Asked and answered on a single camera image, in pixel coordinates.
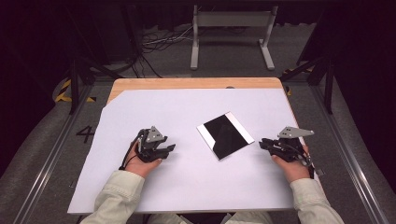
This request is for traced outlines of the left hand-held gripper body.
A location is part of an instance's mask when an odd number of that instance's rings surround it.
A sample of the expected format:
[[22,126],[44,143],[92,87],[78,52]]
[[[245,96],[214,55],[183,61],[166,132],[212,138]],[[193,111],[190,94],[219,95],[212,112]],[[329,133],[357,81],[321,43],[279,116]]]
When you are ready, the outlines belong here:
[[169,152],[163,151],[164,148],[159,148],[161,139],[163,139],[163,135],[155,126],[142,129],[137,136],[137,149],[135,150],[137,157],[143,162],[166,159]]

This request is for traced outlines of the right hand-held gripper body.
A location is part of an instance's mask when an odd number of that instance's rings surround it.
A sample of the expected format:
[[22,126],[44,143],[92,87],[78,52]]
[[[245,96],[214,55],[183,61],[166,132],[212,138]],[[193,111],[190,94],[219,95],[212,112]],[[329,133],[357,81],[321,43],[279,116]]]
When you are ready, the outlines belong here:
[[269,150],[271,155],[277,155],[286,162],[311,162],[311,158],[304,150],[300,138],[313,135],[312,130],[304,130],[295,127],[285,127],[274,140],[273,147]]

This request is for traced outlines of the person's left hand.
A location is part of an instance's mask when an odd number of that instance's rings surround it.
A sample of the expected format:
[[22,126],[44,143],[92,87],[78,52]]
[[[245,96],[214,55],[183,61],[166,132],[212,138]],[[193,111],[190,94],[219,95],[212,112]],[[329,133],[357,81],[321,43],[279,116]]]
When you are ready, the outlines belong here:
[[137,144],[133,144],[125,162],[125,171],[140,175],[146,178],[155,168],[157,168],[162,160],[158,159],[152,162],[141,161],[135,153]]

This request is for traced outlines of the person's right hand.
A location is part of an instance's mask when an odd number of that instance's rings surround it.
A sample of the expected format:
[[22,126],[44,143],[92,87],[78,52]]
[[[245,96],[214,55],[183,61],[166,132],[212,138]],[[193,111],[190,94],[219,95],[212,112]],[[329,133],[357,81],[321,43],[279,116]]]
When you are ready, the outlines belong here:
[[272,155],[271,158],[273,162],[275,162],[282,169],[289,183],[310,177],[308,168],[303,166],[299,161],[286,162],[277,155]]

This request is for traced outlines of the white paper sheet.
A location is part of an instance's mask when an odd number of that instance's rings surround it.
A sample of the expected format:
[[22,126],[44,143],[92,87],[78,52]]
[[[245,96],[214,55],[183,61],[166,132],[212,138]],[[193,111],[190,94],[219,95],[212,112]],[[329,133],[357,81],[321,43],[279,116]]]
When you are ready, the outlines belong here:
[[[227,112],[253,142],[219,160],[197,128]],[[146,178],[137,212],[291,209],[290,186],[259,143],[296,124],[281,89],[124,91],[103,108],[68,211],[92,212],[137,133],[150,127],[175,149]]]

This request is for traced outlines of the person's lap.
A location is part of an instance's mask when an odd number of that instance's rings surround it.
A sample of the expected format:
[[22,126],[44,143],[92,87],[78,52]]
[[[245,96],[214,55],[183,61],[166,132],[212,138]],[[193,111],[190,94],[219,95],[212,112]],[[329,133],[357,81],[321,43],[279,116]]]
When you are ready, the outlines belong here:
[[153,214],[147,224],[273,224],[267,212]]

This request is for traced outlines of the black metal stand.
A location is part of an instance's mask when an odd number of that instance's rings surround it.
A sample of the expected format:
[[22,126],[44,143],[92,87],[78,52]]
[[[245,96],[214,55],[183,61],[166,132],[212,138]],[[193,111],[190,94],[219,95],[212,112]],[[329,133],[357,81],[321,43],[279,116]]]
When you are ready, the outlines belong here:
[[64,43],[70,59],[72,111],[80,104],[78,84],[103,75],[118,79],[142,53],[142,27],[133,5],[64,7]]
[[329,114],[332,114],[332,87],[333,87],[333,63],[332,59],[328,57],[319,57],[312,61],[308,61],[291,71],[284,73],[279,79],[281,82],[291,79],[304,70],[311,68],[312,72],[306,79],[310,86],[317,86],[319,82],[325,78],[325,89],[324,89],[324,105]]

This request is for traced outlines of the yellow black hazard tape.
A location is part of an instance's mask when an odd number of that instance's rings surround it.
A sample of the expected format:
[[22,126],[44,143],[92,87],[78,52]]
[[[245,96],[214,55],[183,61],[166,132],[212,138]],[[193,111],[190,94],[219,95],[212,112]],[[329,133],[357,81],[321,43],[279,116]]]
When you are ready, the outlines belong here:
[[55,102],[72,102],[73,99],[71,96],[67,95],[67,91],[71,88],[71,79],[67,78],[61,85],[57,94],[54,96]]

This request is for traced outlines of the grey metal stand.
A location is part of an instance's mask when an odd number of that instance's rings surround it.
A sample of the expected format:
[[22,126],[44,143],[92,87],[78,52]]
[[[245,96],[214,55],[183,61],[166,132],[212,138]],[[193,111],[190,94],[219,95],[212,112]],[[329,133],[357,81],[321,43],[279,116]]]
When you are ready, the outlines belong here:
[[199,62],[199,28],[200,27],[263,27],[265,34],[258,41],[267,69],[275,70],[275,65],[268,49],[278,6],[264,11],[200,11],[195,5],[192,18],[191,70],[198,69]]

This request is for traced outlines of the metal floor rail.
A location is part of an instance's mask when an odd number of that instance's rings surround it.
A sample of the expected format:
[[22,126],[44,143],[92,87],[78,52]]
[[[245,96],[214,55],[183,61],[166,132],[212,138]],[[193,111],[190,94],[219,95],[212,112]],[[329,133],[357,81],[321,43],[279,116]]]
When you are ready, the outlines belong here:
[[79,102],[74,113],[66,117],[61,132],[58,135],[53,147],[51,148],[51,151],[46,161],[44,162],[41,170],[38,172],[33,186],[31,187],[28,195],[26,196],[18,214],[13,220],[13,224],[27,224],[64,150],[67,137],[71,133],[72,127],[75,124],[77,117],[82,110],[82,107],[84,106],[91,91],[92,86],[84,86],[82,88],[81,94],[78,97]]
[[361,201],[368,213],[369,218],[373,224],[389,224],[389,220],[386,217],[383,209],[381,208],[379,201],[375,197],[375,194],[367,181],[365,174],[363,173],[358,161],[356,160],[349,145],[345,142],[344,137],[341,135],[339,126],[335,120],[335,117],[328,113],[327,108],[323,102],[324,95],[321,93],[319,87],[310,88],[314,98],[320,108],[321,113],[328,126],[330,127],[333,138],[335,139],[340,157],[349,173],[349,176],[358,192]]

